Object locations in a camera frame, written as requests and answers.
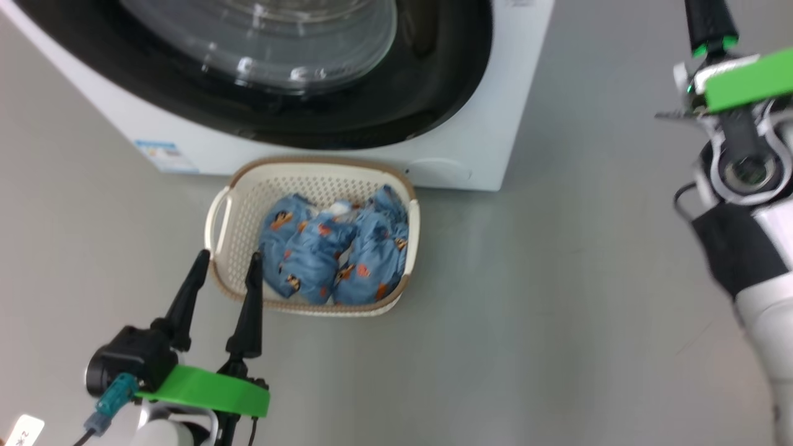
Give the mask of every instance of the white plastic basket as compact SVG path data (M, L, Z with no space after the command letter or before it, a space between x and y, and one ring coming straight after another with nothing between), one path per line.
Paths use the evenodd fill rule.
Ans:
M212 277L224 294L236 300L245 299L245 276L258 247L262 220L285 195L301 194L322 209L337 199L363 204L384 184L393 188L408 210L410 228L404 275L391 294L365 306L314 306L284 299L264 283L263 297L265 308L287 313L327 317L385 313L399 301L416 263L420 214L416 192L408 179L380 164L336 158L274 158L242 167L209 207L204 242L212 254L209 268Z

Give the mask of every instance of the green bracket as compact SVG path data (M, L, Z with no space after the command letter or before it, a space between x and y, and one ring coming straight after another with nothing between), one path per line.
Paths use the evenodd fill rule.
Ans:
M264 418L270 407L270 392L243 379L218 375L204 369L177 365L155 392L137 397Z
M707 80L705 101L711 113L793 93L793 48Z

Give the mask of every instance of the washing machine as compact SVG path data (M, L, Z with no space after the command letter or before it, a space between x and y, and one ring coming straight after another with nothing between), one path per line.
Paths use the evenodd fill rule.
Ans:
M160 171L342 156L469 190L501 187L553 5L0 0Z

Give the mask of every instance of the washing machine door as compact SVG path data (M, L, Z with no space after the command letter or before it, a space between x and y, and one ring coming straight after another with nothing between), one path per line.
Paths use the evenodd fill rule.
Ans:
M297 148L374 148L432 130L477 89L493 31L489 0L16 3L142 99Z

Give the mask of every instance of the blue clothing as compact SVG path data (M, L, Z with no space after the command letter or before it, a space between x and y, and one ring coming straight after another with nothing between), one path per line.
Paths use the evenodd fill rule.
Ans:
M391 186L385 185L372 195L366 208L374 212L384 213L393 223L407 223L408 212L402 206L402 201Z
M356 221L358 236L353 241L350 259L338 274L333 295L337 304L372 304L397 287L407 258L406 221L407 213L401 202L385 188L370 199Z
M339 257L350 247L357 228L348 218L320 213L286 243L279 288L299 292L314 305L328 301L335 287Z
M289 297L291 286L283 286L279 266L284 258L286 242L294 236L301 224L313 218L312 204L298 194L281 198L264 217L259 235L262 252L264 280L281 296Z

